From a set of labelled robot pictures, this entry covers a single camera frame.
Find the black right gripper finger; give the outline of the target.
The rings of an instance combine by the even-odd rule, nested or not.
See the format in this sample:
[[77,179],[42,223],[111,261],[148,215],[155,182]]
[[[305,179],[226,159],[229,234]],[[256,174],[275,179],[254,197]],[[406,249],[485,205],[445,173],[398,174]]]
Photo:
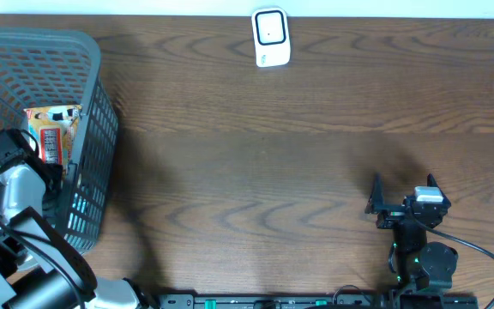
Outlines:
[[372,189],[369,200],[366,204],[364,212],[366,214],[377,215],[385,210],[385,202],[383,198],[383,184],[380,175],[377,173],[373,180]]
[[440,186],[437,184],[437,181],[432,173],[428,174],[426,181],[427,186],[431,188],[429,196],[426,198],[426,200],[429,203],[449,204],[449,199],[440,188]]

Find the yellow wet wipes bag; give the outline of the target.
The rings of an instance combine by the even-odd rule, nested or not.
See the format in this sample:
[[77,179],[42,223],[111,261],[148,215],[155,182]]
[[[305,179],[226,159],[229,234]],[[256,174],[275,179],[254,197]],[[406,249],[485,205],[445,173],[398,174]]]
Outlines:
[[39,146],[39,158],[67,168],[80,122],[80,105],[26,108],[27,130]]

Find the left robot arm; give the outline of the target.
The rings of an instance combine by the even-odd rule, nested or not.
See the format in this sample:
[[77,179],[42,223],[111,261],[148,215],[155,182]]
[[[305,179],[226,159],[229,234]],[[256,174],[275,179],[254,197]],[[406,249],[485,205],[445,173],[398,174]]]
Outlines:
[[43,217],[63,168],[39,158],[26,130],[0,130],[0,308],[157,308],[131,280],[95,276]]

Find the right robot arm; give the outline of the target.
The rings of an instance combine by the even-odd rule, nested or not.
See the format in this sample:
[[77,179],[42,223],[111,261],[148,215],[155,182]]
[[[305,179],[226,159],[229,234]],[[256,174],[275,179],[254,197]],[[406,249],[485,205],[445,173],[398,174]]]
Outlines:
[[427,233],[443,221],[451,202],[432,175],[402,203],[386,203],[376,176],[365,212],[377,217],[379,229],[393,231],[389,268],[398,287],[383,298],[389,308],[444,308],[443,294],[452,288],[458,253],[444,243],[430,242]]

